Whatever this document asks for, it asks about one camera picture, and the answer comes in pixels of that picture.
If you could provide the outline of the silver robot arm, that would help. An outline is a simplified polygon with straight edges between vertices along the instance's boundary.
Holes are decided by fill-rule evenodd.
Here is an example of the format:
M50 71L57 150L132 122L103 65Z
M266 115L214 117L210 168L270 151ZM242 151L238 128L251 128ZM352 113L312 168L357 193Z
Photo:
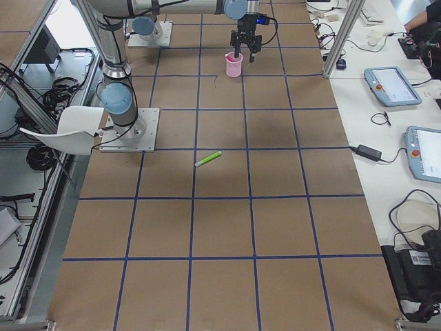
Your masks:
M139 138L146 124L140 118L131 67L125 51L124 22L132 20L139 35L149 35L157 26L156 18L163 14L224 14L237 22L230 44L234 54L246 45L249 60L260 52L262 37L257 25L267 25L269 17L258 11L258 1L88 1L96 18L103 57L104 89L101 102L113 121L120 139Z
M143 16L133 19L132 32L147 39L157 39L163 35L163 29L155 16Z

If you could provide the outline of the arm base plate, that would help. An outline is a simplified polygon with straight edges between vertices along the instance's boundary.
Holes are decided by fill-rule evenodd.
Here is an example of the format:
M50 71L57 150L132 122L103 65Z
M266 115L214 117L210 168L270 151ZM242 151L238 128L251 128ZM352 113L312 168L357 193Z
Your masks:
M139 108L138 119L128 133L122 127L115 126L110 115L107 116L106 130L99 146L101 152L153 152L156 145L159 108Z
M172 37L172 26L171 21L157 21L151 34L131 34L127 46L129 48L168 48Z

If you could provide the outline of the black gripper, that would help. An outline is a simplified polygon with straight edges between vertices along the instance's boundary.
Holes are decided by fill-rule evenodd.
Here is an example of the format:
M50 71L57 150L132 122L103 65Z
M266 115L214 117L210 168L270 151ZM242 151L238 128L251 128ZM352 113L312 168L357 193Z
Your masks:
M253 63L260 52L262 36L256 35L257 19L239 19L237 29L231 31L230 46L234 49L234 57L239 58L240 47L245 44L249 48L249 62Z

